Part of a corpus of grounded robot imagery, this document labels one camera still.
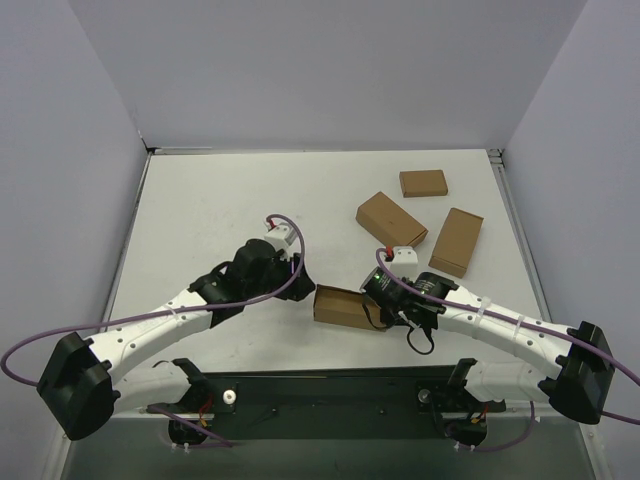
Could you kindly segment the brown paper box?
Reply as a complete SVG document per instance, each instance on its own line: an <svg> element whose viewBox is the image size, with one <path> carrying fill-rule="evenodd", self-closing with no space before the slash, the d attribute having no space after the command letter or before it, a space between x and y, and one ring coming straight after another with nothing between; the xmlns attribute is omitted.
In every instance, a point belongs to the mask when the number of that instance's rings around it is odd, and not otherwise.
<svg viewBox="0 0 640 480"><path fill-rule="evenodd" d="M316 322L363 330L384 330L380 308L368 297L351 290L318 285L313 302Z"/></svg>

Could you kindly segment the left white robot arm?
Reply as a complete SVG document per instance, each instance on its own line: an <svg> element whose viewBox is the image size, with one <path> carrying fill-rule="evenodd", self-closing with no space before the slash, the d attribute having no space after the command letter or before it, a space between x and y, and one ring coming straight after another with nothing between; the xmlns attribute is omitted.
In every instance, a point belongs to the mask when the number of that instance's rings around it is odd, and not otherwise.
<svg viewBox="0 0 640 480"><path fill-rule="evenodd" d="M117 410L133 408L125 377L182 339L214 328L263 300L299 302L315 288L304 249L250 239L230 261L197 278L158 309L87 338L72 332L53 350L37 392L67 437L83 439Z"/></svg>

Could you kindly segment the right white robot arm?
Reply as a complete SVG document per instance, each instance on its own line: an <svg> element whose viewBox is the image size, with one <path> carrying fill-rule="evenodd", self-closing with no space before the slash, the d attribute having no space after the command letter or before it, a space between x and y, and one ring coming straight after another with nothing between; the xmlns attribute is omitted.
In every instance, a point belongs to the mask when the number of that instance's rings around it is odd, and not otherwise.
<svg viewBox="0 0 640 480"><path fill-rule="evenodd" d="M464 389L473 399L543 402L576 422L600 421L615 372L600 327L536 320L430 272L415 281L398 280L377 267L361 291L380 308L388 326L404 322L425 333L441 329L512 355L512 362L477 361L468 369Z"/></svg>

